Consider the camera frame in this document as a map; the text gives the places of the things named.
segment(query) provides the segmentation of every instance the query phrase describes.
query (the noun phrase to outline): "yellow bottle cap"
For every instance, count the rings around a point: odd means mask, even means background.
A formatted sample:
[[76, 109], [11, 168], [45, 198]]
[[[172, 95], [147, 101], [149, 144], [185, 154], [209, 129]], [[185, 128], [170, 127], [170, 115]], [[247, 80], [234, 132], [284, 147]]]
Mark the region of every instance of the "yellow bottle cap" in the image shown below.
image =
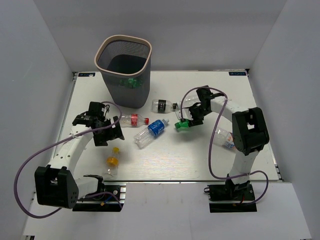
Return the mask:
[[119, 161], [115, 157], [110, 156], [110, 157], [107, 158], [106, 163], [110, 164], [110, 165], [118, 166]]
[[113, 149], [112, 149], [112, 152], [114, 152], [114, 153], [119, 153], [119, 151], [120, 151], [120, 149], [119, 148], [117, 148], [117, 147], [114, 147]]

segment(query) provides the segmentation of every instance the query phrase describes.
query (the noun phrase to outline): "bottle cap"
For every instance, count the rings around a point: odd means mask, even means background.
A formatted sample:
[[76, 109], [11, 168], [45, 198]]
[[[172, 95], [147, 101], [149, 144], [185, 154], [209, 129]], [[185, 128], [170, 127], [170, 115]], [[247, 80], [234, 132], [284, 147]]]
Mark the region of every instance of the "bottle cap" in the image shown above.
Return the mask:
[[164, 123], [164, 125], [168, 125], [168, 122], [169, 122], [169, 119], [168, 118], [166, 118], [166, 119], [162, 119], [162, 122]]
[[189, 128], [189, 120], [188, 120], [188, 119], [185, 119], [184, 121], [179, 121], [179, 122], [177, 122], [176, 124], [174, 124], [174, 126], [175, 126], [176, 129], [179, 129], [179, 128], [183, 128], [183, 129]]
[[177, 110], [178, 109], [178, 104], [177, 103], [172, 103], [172, 110]]
[[117, 147], [114, 147], [113, 149], [112, 149], [112, 152], [114, 152], [114, 153], [118, 153], [120, 151], [120, 149], [119, 148], [117, 148]]

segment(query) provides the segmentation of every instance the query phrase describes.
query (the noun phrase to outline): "bottle label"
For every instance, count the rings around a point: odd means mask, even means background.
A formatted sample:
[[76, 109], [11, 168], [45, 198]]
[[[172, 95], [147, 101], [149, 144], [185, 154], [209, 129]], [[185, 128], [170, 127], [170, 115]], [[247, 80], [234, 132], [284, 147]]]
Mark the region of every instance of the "bottle label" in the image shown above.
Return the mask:
[[166, 100], [160, 100], [158, 101], [158, 113], [164, 113], [166, 111]]
[[228, 132], [228, 135], [226, 136], [226, 141], [223, 144], [225, 147], [227, 147], [228, 149], [235, 149], [235, 143], [234, 143], [234, 138], [232, 136], [231, 132]]
[[154, 136], [157, 136], [159, 133], [161, 133], [165, 129], [165, 125], [161, 120], [157, 120], [151, 123], [148, 126], [148, 129], [154, 133]]
[[131, 114], [131, 126], [138, 125], [138, 114]]

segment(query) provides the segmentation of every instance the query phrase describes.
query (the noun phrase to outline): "water bottle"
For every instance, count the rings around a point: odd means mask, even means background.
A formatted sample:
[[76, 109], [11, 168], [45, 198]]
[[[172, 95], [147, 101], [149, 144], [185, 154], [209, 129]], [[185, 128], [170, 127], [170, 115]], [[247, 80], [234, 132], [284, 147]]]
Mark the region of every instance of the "water bottle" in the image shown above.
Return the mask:
[[[198, 95], [187, 96], [183, 101], [182, 107], [183, 108], [191, 107], [195, 103], [200, 103]], [[179, 101], [177, 104], [178, 104], [178, 108], [180, 109], [181, 101]]]
[[103, 179], [114, 179], [117, 176], [119, 165], [119, 151], [119, 148], [114, 147], [112, 149], [111, 156], [106, 159], [106, 171], [102, 174]]
[[154, 99], [152, 100], [152, 112], [158, 114], [167, 114], [178, 110], [178, 104], [168, 100]]
[[228, 149], [236, 149], [232, 133], [220, 127], [217, 127], [214, 132], [213, 143]]
[[138, 114], [124, 114], [120, 119], [121, 127], [141, 127], [149, 124], [149, 118], [144, 118]]
[[146, 127], [143, 131], [133, 137], [134, 142], [139, 148], [144, 148], [151, 143], [168, 125], [169, 119], [156, 120]]

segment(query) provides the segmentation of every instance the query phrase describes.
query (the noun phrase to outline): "cable tie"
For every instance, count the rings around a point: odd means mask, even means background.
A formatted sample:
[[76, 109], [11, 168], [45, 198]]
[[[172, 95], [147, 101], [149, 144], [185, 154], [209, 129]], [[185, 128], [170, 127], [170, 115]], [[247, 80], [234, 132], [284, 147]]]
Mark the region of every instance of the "cable tie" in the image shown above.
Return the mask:
[[74, 134], [74, 132], [71, 130], [71, 137], [72, 137], [72, 139], [78, 139], [79, 137], [78, 136], [76, 136], [75, 134]]

